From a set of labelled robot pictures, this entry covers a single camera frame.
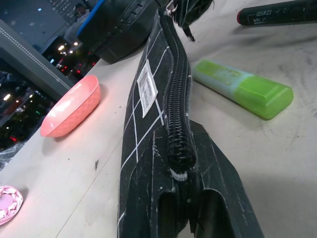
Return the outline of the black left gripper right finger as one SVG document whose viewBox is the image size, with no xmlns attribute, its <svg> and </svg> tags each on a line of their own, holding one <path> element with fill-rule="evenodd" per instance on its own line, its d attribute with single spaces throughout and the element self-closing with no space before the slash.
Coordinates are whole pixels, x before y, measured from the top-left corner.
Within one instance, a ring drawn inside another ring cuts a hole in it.
<svg viewBox="0 0 317 238">
<path fill-rule="evenodd" d="M 201 124 L 191 129 L 203 189 L 194 238 L 264 238 L 234 166 Z"/>
</svg>

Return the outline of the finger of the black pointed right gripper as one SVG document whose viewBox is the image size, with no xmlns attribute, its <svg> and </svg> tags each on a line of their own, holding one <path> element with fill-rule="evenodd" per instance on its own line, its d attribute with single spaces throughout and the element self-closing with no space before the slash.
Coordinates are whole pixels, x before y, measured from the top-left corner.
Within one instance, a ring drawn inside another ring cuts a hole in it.
<svg viewBox="0 0 317 238">
<path fill-rule="evenodd" d="M 187 38 L 194 42 L 190 25 L 198 20 L 213 4 L 214 0 L 173 0 L 175 9 L 172 11 L 173 20 L 183 29 Z"/>
</svg>

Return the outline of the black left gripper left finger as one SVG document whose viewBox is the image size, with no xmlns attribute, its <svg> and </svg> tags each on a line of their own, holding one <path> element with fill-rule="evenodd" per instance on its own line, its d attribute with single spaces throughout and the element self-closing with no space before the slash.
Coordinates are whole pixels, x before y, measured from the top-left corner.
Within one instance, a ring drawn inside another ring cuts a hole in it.
<svg viewBox="0 0 317 238">
<path fill-rule="evenodd" d="M 131 174 L 123 238 L 176 238 L 176 198 L 167 162 L 167 131 L 161 126 L 153 132 Z"/>
</svg>

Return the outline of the black grid pouch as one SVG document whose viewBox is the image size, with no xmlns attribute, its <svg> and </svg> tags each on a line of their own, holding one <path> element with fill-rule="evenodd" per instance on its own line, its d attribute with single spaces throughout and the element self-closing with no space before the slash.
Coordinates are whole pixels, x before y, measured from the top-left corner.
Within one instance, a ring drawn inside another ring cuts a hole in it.
<svg viewBox="0 0 317 238">
<path fill-rule="evenodd" d="M 188 221 L 188 186 L 197 170 L 197 152 L 189 120 L 191 86 L 188 58 L 172 17 L 159 8 L 128 96 L 116 238 L 123 238 L 131 174 L 153 132 L 161 126 L 167 131 L 167 162 L 177 188 L 177 235 Z"/>
</svg>

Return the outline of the black marker with red end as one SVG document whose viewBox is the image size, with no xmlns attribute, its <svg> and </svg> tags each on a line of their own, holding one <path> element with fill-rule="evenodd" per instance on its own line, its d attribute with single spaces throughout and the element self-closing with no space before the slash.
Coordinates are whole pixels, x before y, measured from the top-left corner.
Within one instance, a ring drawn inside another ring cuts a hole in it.
<svg viewBox="0 0 317 238">
<path fill-rule="evenodd" d="M 237 14 L 243 26 L 317 21 L 317 0 L 293 0 L 248 7 Z"/>
</svg>

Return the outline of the green highlighter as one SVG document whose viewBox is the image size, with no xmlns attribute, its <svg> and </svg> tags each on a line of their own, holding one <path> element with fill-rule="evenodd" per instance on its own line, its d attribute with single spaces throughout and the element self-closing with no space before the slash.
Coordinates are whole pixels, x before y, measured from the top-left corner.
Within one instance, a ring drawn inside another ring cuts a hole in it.
<svg viewBox="0 0 317 238">
<path fill-rule="evenodd" d="M 289 86 L 205 59 L 193 66 L 192 76 L 264 120 L 273 119 L 294 99 Z"/>
</svg>

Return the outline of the blue panel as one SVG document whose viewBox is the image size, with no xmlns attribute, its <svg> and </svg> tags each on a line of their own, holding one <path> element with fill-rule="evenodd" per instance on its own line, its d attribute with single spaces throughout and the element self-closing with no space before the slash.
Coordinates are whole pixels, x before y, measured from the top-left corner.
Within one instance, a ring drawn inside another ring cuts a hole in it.
<svg viewBox="0 0 317 238">
<path fill-rule="evenodd" d="M 80 33 L 84 30 L 84 28 L 93 21 L 93 19 L 97 19 L 102 13 L 102 7 L 103 4 L 106 2 L 106 0 L 99 0 L 95 7 L 90 12 L 89 16 L 84 20 L 84 22 L 81 24 L 81 27 L 77 31 L 77 37 L 79 37 Z"/>
</svg>

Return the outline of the bystander in light shirt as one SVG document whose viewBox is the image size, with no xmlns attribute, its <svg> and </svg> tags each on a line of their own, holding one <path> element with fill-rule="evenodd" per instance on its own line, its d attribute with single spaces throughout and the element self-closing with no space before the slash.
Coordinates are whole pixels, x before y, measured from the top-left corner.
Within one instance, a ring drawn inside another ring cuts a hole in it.
<svg viewBox="0 0 317 238">
<path fill-rule="evenodd" d="M 84 7 L 83 4 L 78 3 L 75 6 L 75 22 L 68 28 L 68 30 L 64 34 L 64 39 L 70 43 L 73 44 L 77 41 L 77 33 L 80 29 L 80 27 L 83 25 L 83 23 L 86 21 L 86 19 L 90 15 L 90 10 L 86 7 Z"/>
</svg>

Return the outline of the pink plastic bowl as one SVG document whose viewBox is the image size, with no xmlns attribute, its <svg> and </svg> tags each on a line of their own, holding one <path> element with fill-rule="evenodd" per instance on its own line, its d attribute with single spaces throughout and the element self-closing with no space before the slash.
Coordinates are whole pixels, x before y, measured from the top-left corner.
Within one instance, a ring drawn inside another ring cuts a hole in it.
<svg viewBox="0 0 317 238">
<path fill-rule="evenodd" d="M 98 78 L 88 75 L 76 83 L 44 118 L 40 135 L 62 137 L 74 130 L 101 100 Z"/>
</svg>

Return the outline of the pink white round object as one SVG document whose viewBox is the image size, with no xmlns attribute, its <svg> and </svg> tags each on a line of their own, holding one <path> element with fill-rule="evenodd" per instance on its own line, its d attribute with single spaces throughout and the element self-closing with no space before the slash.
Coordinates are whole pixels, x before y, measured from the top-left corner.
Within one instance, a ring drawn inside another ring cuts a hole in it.
<svg viewBox="0 0 317 238">
<path fill-rule="evenodd" d="M 9 222 L 17 215 L 24 198 L 13 186 L 0 186 L 0 226 Z"/>
</svg>

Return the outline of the grey metal frame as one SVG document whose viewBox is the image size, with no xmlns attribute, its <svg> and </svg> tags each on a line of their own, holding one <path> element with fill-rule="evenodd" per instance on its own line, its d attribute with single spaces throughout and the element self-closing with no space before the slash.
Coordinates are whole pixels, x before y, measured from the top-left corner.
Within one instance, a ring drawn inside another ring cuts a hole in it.
<svg viewBox="0 0 317 238">
<path fill-rule="evenodd" d="M 0 19 L 0 58 L 55 101 L 74 83 Z"/>
</svg>

